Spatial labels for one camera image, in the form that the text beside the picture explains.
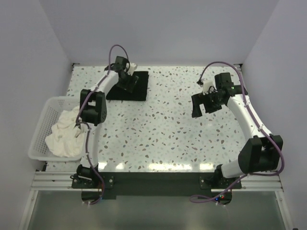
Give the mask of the black t shirt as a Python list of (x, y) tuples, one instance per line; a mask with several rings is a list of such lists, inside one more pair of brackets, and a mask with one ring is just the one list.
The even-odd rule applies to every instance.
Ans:
[(125, 91), (118, 86), (113, 86), (106, 99), (115, 101), (146, 101), (149, 72), (137, 71), (133, 75), (139, 77), (139, 79), (132, 92)]

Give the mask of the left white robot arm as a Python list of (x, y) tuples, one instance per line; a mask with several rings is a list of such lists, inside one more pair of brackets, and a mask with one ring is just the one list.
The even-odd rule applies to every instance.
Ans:
[(114, 62), (109, 62), (103, 76), (92, 88), (81, 90), (76, 126), (85, 126), (86, 134), (77, 174), (83, 177), (82, 182), (89, 188), (105, 188), (105, 181), (98, 172), (98, 156), (91, 131), (105, 122), (107, 101), (146, 100), (148, 74), (145, 78), (140, 77), (136, 69), (137, 65), (130, 62), (128, 57), (117, 56)]

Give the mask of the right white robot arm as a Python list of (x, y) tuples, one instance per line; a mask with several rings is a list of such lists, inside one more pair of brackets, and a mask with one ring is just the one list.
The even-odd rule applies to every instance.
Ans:
[(261, 121), (244, 86), (234, 84), (228, 72), (215, 75), (214, 80), (199, 82), (202, 92), (191, 97), (192, 117), (202, 116), (201, 105), (209, 114), (221, 110), (225, 105), (239, 123), (246, 143), (236, 160), (218, 165), (206, 182), (225, 188), (231, 179), (246, 174), (266, 176), (268, 171), (280, 168), (283, 139), (273, 135)]

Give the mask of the white t shirt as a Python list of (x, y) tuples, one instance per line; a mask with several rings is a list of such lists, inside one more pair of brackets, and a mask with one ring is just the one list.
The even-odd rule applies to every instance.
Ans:
[(51, 134), (45, 138), (45, 143), (53, 155), (64, 158), (80, 155), (86, 127), (84, 124), (76, 125), (78, 112), (78, 106), (70, 111), (64, 110), (51, 127)]

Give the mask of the white plastic laundry basket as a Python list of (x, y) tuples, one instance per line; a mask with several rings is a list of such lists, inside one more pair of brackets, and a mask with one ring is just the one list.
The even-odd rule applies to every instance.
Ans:
[(66, 110), (72, 110), (80, 101), (76, 97), (58, 96), (49, 98), (40, 114), (30, 147), (28, 157), (37, 161), (78, 161), (81, 155), (74, 157), (58, 157), (54, 155), (46, 145), (45, 138), (52, 133), (51, 127), (58, 121), (60, 114)]

